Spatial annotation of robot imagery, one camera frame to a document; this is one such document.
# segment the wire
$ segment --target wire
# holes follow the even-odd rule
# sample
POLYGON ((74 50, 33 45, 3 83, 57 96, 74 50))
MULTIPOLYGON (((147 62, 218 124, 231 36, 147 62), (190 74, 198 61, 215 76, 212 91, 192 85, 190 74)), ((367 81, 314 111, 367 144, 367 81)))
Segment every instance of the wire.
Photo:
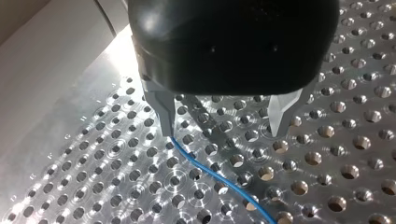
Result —
POLYGON ((176 146, 177 150, 183 155, 188 161, 190 161, 194 166, 200 168, 201 170, 205 171, 209 175, 213 176, 216 178, 218 181, 223 182, 226 184, 228 187, 236 191, 238 194, 240 194, 243 198, 245 198, 248 202, 253 204, 257 210, 264 216, 264 218, 270 223, 270 224, 276 224, 276 221, 271 217, 271 215, 268 214, 267 211, 265 211, 250 195, 248 195, 244 190, 238 188, 233 182, 230 180, 222 177, 221 175, 218 175, 216 172, 213 172, 209 168, 205 167, 202 165, 200 162, 196 161, 192 156, 190 156, 189 153, 187 153, 183 147, 177 142, 175 137, 171 137, 171 140, 173 144, 176 146))

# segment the metal pad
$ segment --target metal pad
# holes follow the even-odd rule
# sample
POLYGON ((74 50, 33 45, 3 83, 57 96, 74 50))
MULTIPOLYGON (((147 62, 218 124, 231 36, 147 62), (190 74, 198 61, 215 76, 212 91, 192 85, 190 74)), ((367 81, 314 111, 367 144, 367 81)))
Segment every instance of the metal pad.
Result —
MULTIPOLYGON (((392 8, 385 0, 342 1, 319 82, 286 137, 271 135, 267 96, 178 95, 177 140, 254 195, 278 223, 396 222, 392 8)), ((138 76, 117 87, 59 145, 59 158, 33 164, 45 168, 32 187, 23 186, 5 223, 263 223, 251 204, 160 136, 138 76)))

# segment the hole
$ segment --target hole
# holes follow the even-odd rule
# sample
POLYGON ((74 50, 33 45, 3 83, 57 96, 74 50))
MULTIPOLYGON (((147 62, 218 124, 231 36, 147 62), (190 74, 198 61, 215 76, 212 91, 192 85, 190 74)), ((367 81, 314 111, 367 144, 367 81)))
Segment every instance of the hole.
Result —
POLYGON ((155 135, 154 135, 153 133, 148 133, 148 134, 146 135, 146 139, 149 140, 149 141, 153 140, 154 137, 155 137, 155 135))
POLYGON ((173 148, 174 148, 174 145, 173 145, 172 142, 168 142, 168 143, 166 143, 165 148, 168 149, 168 150, 170 150, 170 149, 173 149, 173 148))
POLYGON ((183 195, 180 194, 172 198, 172 205, 177 209, 182 208, 185 202, 185 198, 183 197, 183 195))
POLYGON ((242 116, 241 118, 239 118, 239 122, 241 122, 242 124, 248 124, 249 121, 250 121, 249 115, 245 115, 245 116, 242 116))
POLYGON ((101 182, 96 183, 95 185, 93 185, 92 192, 94 194, 98 194, 98 193, 102 192, 103 187, 104 187, 103 183, 101 183, 101 182))
POLYGON ((261 180, 269 181, 274 178, 274 169, 272 167, 264 166, 260 168, 258 174, 261 180))
POLYGON ((200 223, 207 224, 212 219, 212 214, 208 210, 203 209, 198 213, 197 219, 200 223))
POLYGON ((329 175, 318 175, 317 181, 321 186, 329 186, 332 183, 332 177, 329 175))
POLYGON ((242 155, 233 155, 230 158, 230 163, 233 167, 241 167, 244 164, 244 157, 242 155))
POLYGON ((111 120, 111 122, 113 124, 118 124, 118 123, 120 123, 120 118, 115 117, 113 120, 111 120))
POLYGON ((288 212, 279 212, 276 216, 277 224, 292 224, 293 216, 288 212))
POLYGON ((340 74, 343 74, 344 73, 344 68, 343 67, 334 67, 333 69, 332 69, 332 72, 334 73, 334 74, 336 74, 336 75, 340 75, 340 74))
POLYGON ((137 161, 137 156, 136 155, 132 155, 130 158, 129 158, 129 161, 130 162, 136 162, 137 161))
POLYGON ((13 220, 15 220, 16 217, 17 217, 17 215, 11 213, 11 214, 8 215, 7 219, 8 219, 8 221, 13 221, 13 220))
POLYGON ((77 180, 77 182, 81 182, 81 181, 84 181, 85 178, 87 178, 87 173, 82 171, 82 172, 78 173, 76 180, 77 180))
POLYGON ((46 201, 43 204, 41 204, 41 209, 44 210, 44 211, 49 209, 49 207, 50 207, 49 201, 46 201))
POLYGON ((29 207, 25 208, 25 210, 23 211, 23 216, 29 217, 30 215, 33 214, 34 211, 35 211, 35 209, 33 208, 33 206, 30 205, 29 207))
POLYGON ((375 95, 380 97, 380 98, 388 98, 392 94, 392 91, 390 90, 389 87, 376 87, 374 89, 375 95))
POLYGON ((311 139, 309 138, 309 135, 307 135, 307 134, 298 135, 296 140, 298 143, 303 144, 303 145, 311 142, 311 139))
POLYGON ((308 192, 308 185, 304 181, 295 181, 290 187, 297 195, 304 195, 308 192))
POLYGON ((342 212, 347 209, 347 201, 344 198, 338 196, 332 196, 327 202, 327 205, 329 206, 330 210, 334 212, 342 212))
POLYGON ((105 152, 104 152, 102 149, 99 150, 99 151, 96 151, 95 154, 93 155, 93 157, 94 157, 96 160, 102 159, 103 156, 105 156, 105 152))
POLYGON ((212 102, 213 103, 218 103, 220 101, 222 101, 222 96, 212 96, 212 102))
POLYGON ((184 120, 183 122, 181 122, 180 126, 182 128, 188 128, 190 126, 190 122, 188 120, 184 120))
POLYGON ((216 145, 216 144, 211 144, 211 145, 205 147, 205 153, 208 156, 214 156, 214 155, 216 155, 217 152, 218 152, 218 145, 216 145))
POLYGON ((156 182, 153 182, 152 184, 150 184, 149 187, 148 187, 148 189, 149 189, 150 193, 156 194, 156 193, 158 193, 158 190, 159 190, 162 186, 163 186, 163 185, 162 185, 160 182, 156 181, 156 182))
POLYGON ((129 174, 129 179, 132 181, 136 181, 137 178, 140 177, 140 171, 139 170, 133 170, 130 174, 129 174))
POLYGON ((347 154, 346 150, 343 147, 341 147, 341 146, 331 147, 330 148, 330 152, 336 157, 344 156, 344 155, 347 154))
POLYGON ((219 170, 221 170, 221 168, 217 162, 214 162, 213 164, 211 164, 210 169, 214 172, 218 172, 219 170))
POLYGON ((111 219, 111 224, 121 224, 121 219, 119 217, 113 217, 111 219))
POLYGON ((81 144, 79 144, 79 149, 80 150, 87 149, 88 145, 89 145, 88 142, 82 142, 81 144))
POLYGON ((187 107, 186 106, 181 106, 181 107, 179 107, 178 109, 177 109, 177 113, 179 114, 179 115, 184 115, 184 114, 186 114, 187 113, 187 107))
POLYGON ((353 90, 356 88, 358 84, 356 83, 355 79, 344 79, 341 82, 341 86, 345 89, 345 90, 353 90))
POLYGON ((343 35, 335 35, 332 39, 334 44, 341 44, 346 41, 346 38, 343 35))
POLYGON ((288 142, 282 140, 282 141, 276 141, 273 143, 273 149, 276 153, 285 153, 289 148, 288 142))
POLYGON ((381 161, 381 160, 378 159, 378 158, 370 158, 370 159, 367 161, 367 165, 368 165, 370 168, 372 168, 373 170, 376 170, 376 171, 381 170, 382 168, 384 168, 384 162, 381 161))
POLYGON ((359 28, 359 29, 354 29, 350 33, 352 33, 355 36, 363 35, 366 32, 365 29, 359 28))
POLYGON ((139 139, 137 139, 137 138, 132 138, 132 139, 129 140, 129 142, 128 142, 128 147, 136 147, 137 144, 139 144, 139 139))
POLYGON ((396 195, 396 181, 390 179, 384 180, 381 184, 381 189, 388 195, 396 195))
POLYGON ((120 195, 116 195, 116 196, 112 197, 110 200, 110 204, 112 207, 119 206, 121 202, 122 202, 122 197, 120 195))
POLYGON ((134 119, 135 117, 136 117, 136 112, 134 111, 130 111, 126 116, 126 118, 128 119, 134 119))
POLYGON ((395 37, 395 34, 393 33, 387 33, 387 34, 382 34, 381 38, 383 38, 384 40, 391 40, 395 37))
POLYGON ((148 149, 146 154, 148 155, 148 157, 154 157, 157 154, 157 152, 158 152, 158 150, 156 147, 151 147, 148 149))
POLYGON ((177 95, 177 96, 175 97, 175 99, 176 99, 177 101, 182 101, 182 100, 184 99, 184 95, 183 95, 183 94, 177 95))
POLYGON ((95 203, 92 207, 92 211, 99 212, 102 209, 102 205, 100 203, 95 203))
POLYGON ((361 203, 371 202, 373 193, 368 189, 358 189, 354 192, 355 199, 361 203))
POLYGON ((249 130, 245 133, 245 138, 248 142, 254 142, 259 139, 259 134, 254 130, 249 130))
POLYGON ((72 167, 72 162, 71 161, 67 161, 62 165, 62 170, 63 171, 67 171, 70 169, 70 167, 72 167))
POLYGON ((134 211, 131 212, 130 218, 132 221, 137 222, 139 221, 139 218, 143 215, 143 210, 140 208, 134 209, 134 211))
POLYGON ((44 186, 43 191, 44 193, 50 193, 53 189, 53 184, 52 183, 48 183, 46 184, 46 186, 44 186))
POLYGON ((373 21, 370 23, 370 27, 374 30, 380 30, 384 27, 384 22, 382 21, 373 21))
POLYGON ((343 53, 345 54, 351 54, 353 51, 355 51, 352 47, 346 47, 342 49, 343 53))
POLYGON ((112 138, 119 138, 121 136, 121 131, 120 130, 116 130, 111 134, 112 138))
POLYGON ((134 200, 138 199, 140 197, 140 195, 142 194, 142 190, 137 188, 132 190, 131 192, 131 198, 133 198, 134 200))
POLYGON ((310 165, 319 165, 321 163, 321 155, 318 152, 308 152, 304 158, 306 163, 310 165))
POLYGON ((180 179, 177 176, 172 176, 169 180, 170 184, 174 187, 180 184, 180 179))
POLYGON ((209 114, 202 113, 198 115, 198 121, 200 123, 207 123, 209 121, 209 114))
POLYGON ((150 127, 151 125, 154 124, 154 119, 146 119, 144 124, 146 127, 150 127))
POLYGON ((83 165, 83 164, 85 164, 86 161, 87 161, 87 156, 85 155, 85 156, 79 158, 78 165, 83 165))
POLYGON ((358 105, 364 105, 367 102, 367 97, 365 95, 354 96, 353 102, 355 102, 358 105))
POLYGON ((309 112, 309 117, 311 119, 320 119, 323 117, 323 113, 320 110, 313 110, 309 112))
POLYGON ((262 109, 260 109, 260 110, 259 110, 259 116, 260 116, 260 118, 262 118, 262 119, 268 118, 268 110, 267 110, 267 108, 262 108, 262 109))
POLYGON ((230 121, 223 121, 219 128, 222 132, 227 133, 233 128, 233 124, 230 121))
POLYGON ((236 181, 241 187, 245 188, 251 183, 252 179, 253 175, 250 173, 242 173, 236 178, 236 181))
POLYGON ((226 109, 224 107, 219 108, 217 110, 218 115, 223 116, 225 114, 226 109))
POLYGON ((347 109, 347 106, 344 102, 332 102, 330 104, 330 109, 334 113, 342 113, 347 109))
POLYGON ((229 204, 226 203, 221 206, 220 211, 224 216, 230 217, 231 214, 233 213, 233 208, 229 204))
POLYGON ((265 195, 272 202, 279 202, 282 199, 282 191, 278 188, 269 188, 265 195))
POLYGON ((79 189, 75 195, 75 201, 78 201, 84 197, 85 189, 79 189))
POLYGON ((117 111, 119 111, 121 109, 121 106, 120 105, 113 105, 112 107, 111 107, 111 111, 113 111, 113 112, 117 112, 117 111))
POLYGON ((381 130, 379 131, 378 136, 383 140, 392 140, 395 137, 391 130, 381 130))
POLYGON ((64 204, 66 204, 67 203, 67 199, 68 199, 68 197, 67 197, 67 195, 61 195, 59 198, 58 198, 58 201, 57 201, 57 203, 58 203, 58 205, 59 206, 62 206, 62 205, 64 205, 64 204))
POLYGON ((152 164, 148 167, 148 171, 152 174, 155 174, 158 172, 158 166, 155 164, 152 164))
POLYGON ((197 181, 202 177, 202 171, 198 168, 194 168, 190 171, 189 177, 191 180, 197 181))
POLYGON ((154 213, 159 214, 163 210, 163 205, 160 203, 155 203, 154 205, 152 205, 151 210, 154 213))
POLYGON ((332 126, 322 126, 318 129, 318 134, 324 138, 330 138, 334 135, 334 128, 332 126))
POLYGON ((220 182, 217 182, 215 184, 215 186, 213 187, 213 189, 220 195, 221 194, 226 194, 227 191, 228 191, 228 187, 225 184, 220 183, 220 182))
POLYGON ((60 215, 58 217, 56 217, 55 221, 56 223, 64 223, 65 217, 60 215))
POLYGON ((356 179, 359 177, 359 169, 354 165, 345 165, 341 168, 341 175, 345 179, 356 179))
POLYGON ((233 104, 233 107, 236 110, 241 110, 241 109, 245 108, 245 106, 247 106, 247 103, 245 103, 245 101, 237 101, 233 104))
POLYGON ((194 192, 194 198, 195 198, 195 199, 201 200, 201 199, 203 199, 204 197, 205 197, 205 194, 204 194, 204 192, 203 192, 201 189, 198 189, 198 190, 196 190, 196 191, 194 192))
POLYGON ((144 109, 143 109, 146 113, 148 113, 148 112, 150 112, 151 111, 151 107, 149 107, 149 106, 146 106, 144 109))
POLYGON ((194 141, 194 137, 190 134, 187 134, 183 137, 183 143, 184 145, 188 146, 194 141))
POLYGON ((263 148, 256 148, 251 153, 256 160, 262 160, 266 158, 266 151, 263 148))
POLYGON ((82 208, 82 207, 77 208, 77 209, 73 212, 73 218, 74 218, 74 219, 80 219, 80 218, 82 218, 82 216, 84 216, 84 208, 82 208))
POLYGON ((134 93, 134 88, 129 88, 128 90, 126 90, 127 95, 131 95, 132 93, 134 93))
POLYGON ((369 217, 369 224, 391 224, 392 221, 390 220, 390 218, 381 215, 381 214, 372 214, 369 217))
POLYGON ((166 165, 171 169, 174 168, 174 166, 176 166, 177 164, 178 164, 178 158, 176 157, 169 158, 168 161, 166 162, 166 165))
POLYGON ((291 173, 297 170, 297 163, 292 160, 287 160, 283 162, 282 167, 286 172, 291 173))
POLYGON ((371 146, 371 142, 366 136, 358 136, 353 139, 353 145, 359 150, 364 150, 371 146))
POLYGON ((116 161, 111 162, 110 167, 112 170, 118 170, 118 169, 120 169, 121 165, 122 165, 122 161, 116 160, 116 161))
POLYGON ((354 129, 356 128, 356 121, 354 119, 344 119, 343 126, 347 129, 354 129))
POLYGON ((304 217, 311 218, 315 216, 315 214, 318 212, 318 209, 312 204, 306 204, 304 205, 301 212, 303 213, 304 217))

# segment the blue cable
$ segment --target blue cable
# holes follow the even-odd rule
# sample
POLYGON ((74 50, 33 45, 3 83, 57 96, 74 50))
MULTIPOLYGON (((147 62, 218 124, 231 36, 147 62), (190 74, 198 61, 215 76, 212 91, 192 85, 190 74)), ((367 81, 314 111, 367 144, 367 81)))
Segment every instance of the blue cable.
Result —
POLYGON ((226 184, 228 187, 236 191, 238 194, 240 194, 242 197, 244 197, 248 202, 253 204, 257 210, 264 216, 264 218, 270 223, 270 224, 276 224, 276 221, 265 211, 250 195, 248 195, 244 190, 238 188, 234 183, 232 183, 230 180, 222 177, 221 175, 218 175, 216 172, 213 172, 209 168, 205 167, 202 165, 200 162, 196 161, 192 156, 190 156, 189 153, 187 153, 183 147, 177 142, 175 137, 171 137, 171 140, 173 144, 176 146, 177 150, 183 155, 188 161, 190 161, 194 166, 200 168, 201 170, 205 171, 209 175, 215 177, 218 181, 223 182, 226 184))

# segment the perforated metal plate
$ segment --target perforated metal plate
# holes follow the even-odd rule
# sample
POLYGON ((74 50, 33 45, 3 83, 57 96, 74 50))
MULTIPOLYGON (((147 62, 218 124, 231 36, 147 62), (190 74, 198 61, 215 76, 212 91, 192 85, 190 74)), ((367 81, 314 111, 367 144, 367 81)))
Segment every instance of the perforated metal plate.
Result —
MULTIPOLYGON (((342 1, 319 83, 286 137, 270 134, 268 97, 179 95, 177 140, 278 223, 396 222, 392 8, 342 1)), ((125 33, 9 156, 21 168, 2 176, 2 220, 263 223, 251 204, 161 137, 132 55, 125 33), (21 184, 12 184, 17 176, 21 184)))

